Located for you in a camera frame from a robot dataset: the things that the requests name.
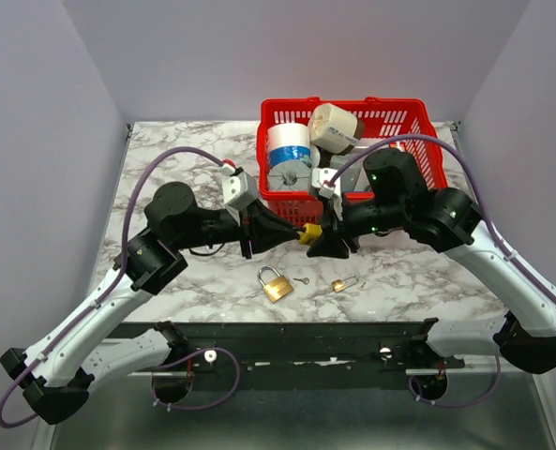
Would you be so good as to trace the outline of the yellow black padlock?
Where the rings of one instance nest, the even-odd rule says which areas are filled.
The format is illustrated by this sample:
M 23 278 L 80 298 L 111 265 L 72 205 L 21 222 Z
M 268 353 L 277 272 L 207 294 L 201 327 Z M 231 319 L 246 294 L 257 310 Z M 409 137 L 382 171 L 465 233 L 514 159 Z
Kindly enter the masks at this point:
M 303 246 L 312 246 L 323 234 L 319 224 L 306 223 L 299 231 L 298 242 Z

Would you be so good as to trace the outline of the dark silver key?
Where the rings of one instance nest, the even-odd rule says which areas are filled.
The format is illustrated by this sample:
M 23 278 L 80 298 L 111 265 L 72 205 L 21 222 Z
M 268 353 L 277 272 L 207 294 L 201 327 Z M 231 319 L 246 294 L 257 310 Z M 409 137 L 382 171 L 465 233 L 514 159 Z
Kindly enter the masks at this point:
M 298 281 L 298 282 L 301 282 L 304 285 L 309 285 L 309 283 L 310 283 L 310 280 L 309 280 L 308 277 L 295 277 L 294 280 Z

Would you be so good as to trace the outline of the small brass padlock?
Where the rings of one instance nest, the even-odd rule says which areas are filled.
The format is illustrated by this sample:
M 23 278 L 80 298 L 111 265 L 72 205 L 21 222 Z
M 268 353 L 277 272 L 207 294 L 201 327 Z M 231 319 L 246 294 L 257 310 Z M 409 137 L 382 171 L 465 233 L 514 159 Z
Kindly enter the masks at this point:
M 350 276 L 346 278 L 339 278 L 331 283 L 332 289 L 335 293 L 340 293 L 358 282 L 357 276 Z

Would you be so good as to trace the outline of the large brass padlock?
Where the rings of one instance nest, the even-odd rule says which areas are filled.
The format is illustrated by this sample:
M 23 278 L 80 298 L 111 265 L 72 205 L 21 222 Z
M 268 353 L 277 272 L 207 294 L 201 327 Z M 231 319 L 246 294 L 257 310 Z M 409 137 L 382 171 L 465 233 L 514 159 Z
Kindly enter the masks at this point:
M 270 272 L 273 276 L 268 282 L 265 282 L 263 279 L 263 275 L 266 272 Z M 257 279 L 266 296 L 273 304 L 293 292 L 291 282 L 273 266 L 262 266 L 257 273 Z

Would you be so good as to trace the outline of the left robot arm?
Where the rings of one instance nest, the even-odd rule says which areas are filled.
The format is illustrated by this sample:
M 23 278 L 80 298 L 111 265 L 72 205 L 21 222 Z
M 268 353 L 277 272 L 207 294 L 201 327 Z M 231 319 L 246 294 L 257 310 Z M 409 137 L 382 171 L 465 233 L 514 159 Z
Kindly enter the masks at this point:
M 132 371 L 179 368 L 191 347 L 170 322 L 102 351 L 99 343 L 132 311 L 159 294 L 188 266 L 182 250 L 237 242 L 245 258 L 296 240 L 301 227 L 255 200 L 239 219 L 201 208 L 192 189 L 171 182 L 157 189 L 147 226 L 127 242 L 95 290 L 53 331 L 0 358 L 34 415 L 50 425 L 76 413 L 95 388 Z

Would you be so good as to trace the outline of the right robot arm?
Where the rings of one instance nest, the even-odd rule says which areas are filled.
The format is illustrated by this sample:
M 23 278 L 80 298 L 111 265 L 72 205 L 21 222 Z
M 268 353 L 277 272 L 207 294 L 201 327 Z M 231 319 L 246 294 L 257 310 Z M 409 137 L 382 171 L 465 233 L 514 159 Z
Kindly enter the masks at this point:
M 507 309 L 489 320 L 424 321 L 408 347 L 416 365 L 487 355 L 532 374 L 556 368 L 556 289 L 505 243 L 482 208 L 459 189 L 428 188 L 415 158 L 396 148 L 369 154 L 363 169 L 372 199 L 348 202 L 335 195 L 324 201 L 322 231 L 308 256 L 346 259 L 360 236 L 403 230 L 465 267 Z

